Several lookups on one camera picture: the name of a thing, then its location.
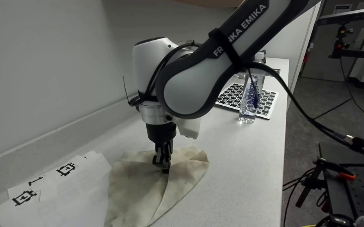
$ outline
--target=floor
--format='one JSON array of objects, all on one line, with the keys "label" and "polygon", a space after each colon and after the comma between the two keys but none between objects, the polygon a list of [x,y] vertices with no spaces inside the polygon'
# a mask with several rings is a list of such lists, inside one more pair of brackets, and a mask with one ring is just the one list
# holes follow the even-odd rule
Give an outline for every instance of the floor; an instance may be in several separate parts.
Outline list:
[{"label": "floor", "polygon": [[[364,108],[364,89],[352,85],[358,103]],[[310,115],[315,117],[326,109],[349,98],[344,81],[328,81],[310,78],[300,78],[295,95]],[[353,102],[323,115],[319,120],[339,132],[364,137],[364,114]],[[285,155],[285,181],[295,179],[312,166],[321,141],[333,141],[314,128],[300,110],[291,104],[287,120],[286,155]],[[299,186],[291,200],[287,215],[287,227],[302,227],[315,224],[325,216],[325,213],[316,206],[316,200],[323,191],[311,191],[302,208],[295,202],[302,190]],[[290,190],[283,192],[282,214],[285,213]]]}]

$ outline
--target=white table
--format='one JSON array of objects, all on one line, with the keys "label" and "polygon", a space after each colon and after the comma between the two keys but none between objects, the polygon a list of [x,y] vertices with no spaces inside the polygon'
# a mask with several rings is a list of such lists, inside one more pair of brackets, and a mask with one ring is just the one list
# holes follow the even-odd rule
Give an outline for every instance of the white table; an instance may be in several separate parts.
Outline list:
[{"label": "white table", "polygon": [[[290,60],[268,59],[268,64],[280,68],[288,80]],[[156,227],[281,224],[287,94],[272,76],[266,78],[264,88],[280,93],[272,119],[240,124],[237,112],[215,107],[203,118],[199,139],[175,138],[176,147],[195,144],[206,149],[210,168]],[[153,142],[136,114],[88,146],[115,161],[123,152],[147,149]]]}]

